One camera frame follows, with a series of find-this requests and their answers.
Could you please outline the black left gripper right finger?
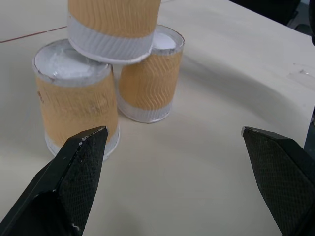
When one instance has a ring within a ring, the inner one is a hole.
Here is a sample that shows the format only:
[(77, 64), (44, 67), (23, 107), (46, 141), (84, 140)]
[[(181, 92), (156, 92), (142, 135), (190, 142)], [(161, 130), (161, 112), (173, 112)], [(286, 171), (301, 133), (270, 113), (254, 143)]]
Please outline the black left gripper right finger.
[(258, 189), (282, 236), (315, 236), (315, 158), (293, 139), (242, 129)]

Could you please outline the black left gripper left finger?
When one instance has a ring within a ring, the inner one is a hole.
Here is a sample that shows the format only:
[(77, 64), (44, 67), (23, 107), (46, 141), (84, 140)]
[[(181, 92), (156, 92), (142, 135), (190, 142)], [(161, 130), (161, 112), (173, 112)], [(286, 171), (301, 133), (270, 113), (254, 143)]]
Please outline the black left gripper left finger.
[(82, 236), (107, 137), (107, 128), (100, 126), (68, 138), (0, 222), (0, 236)]

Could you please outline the orange ribbed paper cup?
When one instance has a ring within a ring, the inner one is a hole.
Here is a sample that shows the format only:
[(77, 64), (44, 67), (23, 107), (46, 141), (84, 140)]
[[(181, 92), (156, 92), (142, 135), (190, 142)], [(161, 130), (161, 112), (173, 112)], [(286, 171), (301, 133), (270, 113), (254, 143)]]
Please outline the orange ribbed paper cup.
[(151, 54), (122, 68), (118, 80), (119, 110), (141, 123), (154, 123), (172, 108), (185, 40), (177, 31), (157, 25)]
[(50, 152), (57, 155), (81, 131), (106, 126), (103, 159), (108, 159), (120, 138), (113, 66), (81, 55), (61, 39), (39, 49), (32, 67)]
[(161, 0), (67, 0), (67, 34), (80, 54), (134, 64), (153, 48)]

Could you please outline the dark object beyond table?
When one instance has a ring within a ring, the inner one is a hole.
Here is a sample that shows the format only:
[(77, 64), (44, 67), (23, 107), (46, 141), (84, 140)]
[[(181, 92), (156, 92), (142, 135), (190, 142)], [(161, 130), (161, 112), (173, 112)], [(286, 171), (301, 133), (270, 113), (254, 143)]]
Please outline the dark object beyond table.
[[(267, 17), (282, 25), (293, 18), (301, 0), (229, 0), (237, 5)], [(312, 44), (315, 46), (315, 0), (309, 0), (307, 17), (310, 23)]]

